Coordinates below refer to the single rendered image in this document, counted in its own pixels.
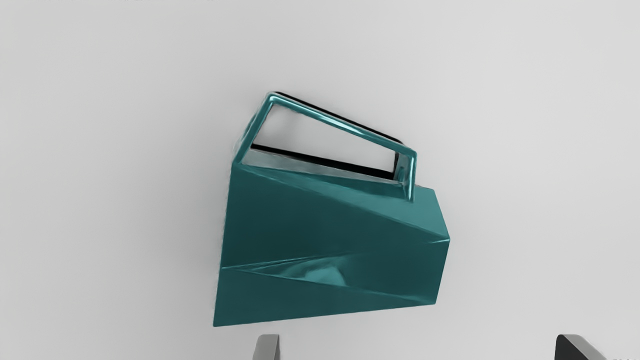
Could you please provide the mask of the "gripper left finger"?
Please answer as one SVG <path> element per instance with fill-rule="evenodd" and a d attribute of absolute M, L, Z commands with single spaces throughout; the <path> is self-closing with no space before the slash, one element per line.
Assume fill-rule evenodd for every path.
<path fill-rule="evenodd" d="M 259 335 L 253 352 L 253 360 L 281 360 L 281 337 L 276 333 Z"/>

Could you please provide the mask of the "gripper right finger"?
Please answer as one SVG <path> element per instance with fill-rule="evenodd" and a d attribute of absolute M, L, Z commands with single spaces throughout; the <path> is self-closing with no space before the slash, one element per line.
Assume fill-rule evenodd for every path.
<path fill-rule="evenodd" d="M 608 360 L 590 342 L 577 334 L 559 334 L 555 342 L 555 360 Z"/>

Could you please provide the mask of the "teal faceted mug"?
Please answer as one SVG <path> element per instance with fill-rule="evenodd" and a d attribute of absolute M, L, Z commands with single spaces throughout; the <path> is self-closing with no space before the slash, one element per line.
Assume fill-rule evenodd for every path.
<path fill-rule="evenodd" d="M 384 171 L 258 145 L 274 106 L 394 152 Z M 269 92 L 230 168 L 213 326 L 434 305 L 450 235 L 402 141 Z"/>

